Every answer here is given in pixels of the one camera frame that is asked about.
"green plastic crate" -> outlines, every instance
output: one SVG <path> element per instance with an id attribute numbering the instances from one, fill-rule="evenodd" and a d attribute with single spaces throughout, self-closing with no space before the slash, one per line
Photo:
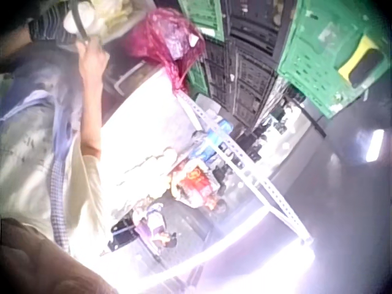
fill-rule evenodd
<path id="1" fill-rule="evenodd" d="M 197 91 L 208 96 L 208 87 L 204 75 L 204 70 L 200 62 L 196 62 L 188 73 L 188 79 L 192 87 Z"/>
<path id="2" fill-rule="evenodd" d="M 298 0 L 278 72 L 330 118 L 390 67 L 388 36 L 388 23 L 369 1 Z M 374 46 L 380 63 L 354 85 L 347 73 Z"/>
<path id="3" fill-rule="evenodd" d="M 220 0 L 179 0 L 185 14 L 201 32 L 224 42 L 222 9 Z"/>

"red plastic bag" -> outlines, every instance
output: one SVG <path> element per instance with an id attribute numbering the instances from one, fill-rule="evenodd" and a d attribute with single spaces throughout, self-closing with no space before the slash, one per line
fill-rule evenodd
<path id="1" fill-rule="evenodd" d="M 162 63 L 173 90 L 184 90 L 184 79 L 204 53 L 205 41 L 197 28 L 174 9 L 156 9 L 124 39 L 131 56 L 149 57 Z"/>

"metal shelf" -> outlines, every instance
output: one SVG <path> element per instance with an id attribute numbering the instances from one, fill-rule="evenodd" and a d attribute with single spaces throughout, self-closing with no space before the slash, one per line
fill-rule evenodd
<path id="1" fill-rule="evenodd" d="M 219 148 L 210 144 L 215 152 L 223 158 L 233 171 L 244 181 L 244 184 L 246 184 L 246 186 L 264 204 L 264 206 L 268 208 L 268 212 L 271 212 L 289 226 L 306 244 L 310 244 L 313 241 L 313 238 L 307 231 L 306 227 L 271 181 L 268 178 L 261 178 L 259 176 L 260 173 L 258 172 L 258 168 L 252 159 L 250 159 L 249 156 L 237 145 L 237 143 L 230 138 L 229 135 L 222 131 L 218 124 L 211 119 L 187 94 L 180 91 L 177 94 L 177 98 L 188 104 L 194 113 L 202 119 L 207 126 L 211 128 L 211 130 L 220 136 L 227 147 L 241 160 L 244 167 L 239 169 Z M 261 187 L 275 201 L 283 213 L 274 207 L 275 203 L 270 203 L 260 192 Z"/>

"yellow handle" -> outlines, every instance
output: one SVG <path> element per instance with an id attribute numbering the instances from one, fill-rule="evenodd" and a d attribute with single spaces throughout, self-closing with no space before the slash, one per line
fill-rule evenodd
<path id="1" fill-rule="evenodd" d="M 351 58 L 338 70 L 340 75 L 344 77 L 351 85 L 349 75 L 350 72 L 356 67 L 356 65 L 361 61 L 362 57 L 369 49 L 379 49 L 377 45 L 367 36 L 364 35 L 360 40 L 358 47 L 356 48 L 354 54 Z"/>

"crate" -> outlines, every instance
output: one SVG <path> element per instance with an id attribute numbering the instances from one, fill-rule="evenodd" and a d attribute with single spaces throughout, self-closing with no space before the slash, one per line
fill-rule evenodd
<path id="1" fill-rule="evenodd" d="M 225 12 L 227 5 L 221 0 L 179 0 L 179 5 L 183 14 L 185 14 L 196 27 L 207 36 L 216 40 L 225 40 L 225 31 L 227 32 L 224 17 L 228 15 Z"/>
<path id="2" fill-rule="evenodd" d="M 206 69 L 208 68 L 208 70 L 206 70 L 206 75 L 209 85 L 212 85 L 224 91 L 228 91 L 227 72 L 223 68 L 215 66 L 208 61 L 205 61 L 204 64 Z"/>
<path id="3" fill-rule="evenodd" d="M 221 68 L 227 67 L 228 46 L 224 42 L 216 42 L 210 38 L 205 38 L 206 59 Z"/>
<path id="4" fill-rule="evenodd" d="M 298 0 L 278 72 L 331 118 L 390 67 L 389 30 L 369 1 Z"/>
<path id="5" fill-rule="evenodd" d="M 238 79 L 263 95 L 273 79 L 274 70 L 238 49 Z"/>
<path id="6" fill-rule="evenodd" d="M 197 91 L 208 96 L 208 86 L 205 80 L 205 71 L 200 62 L 196 62 L 188 72 L 188 79 L 192 87 Z"/>
<path id="7" fill-rule="evenodd" d="M 234 117 L 241 121 L 246 127 L 251 128 L 256 119 L 256 113 L 248 110 L 239 103 L 235 104 Z"/>
<path id="8" fill-rule="evenodd" d="M 229 113 L 233 112 L 233 99 L 232 99 L 232 95 L 228 91 L 221 90 L 214 86 L 210 86 L 209 91 L 211 94 L 210 98 L 213 101 L 217 102 Z"/>
<path id="9" fill-rule="evenodd" d="M 261 95 L 248 85 L 238 82 L 236 87 L 236 104 L 241 104 L 249 111 L 256 113 L 261 105 Z"/>
<path id="10" fill-rule="evenodd" d="M 230 35 L 270 59 L 276 69 L 295 0 L 230 0 Z"/>

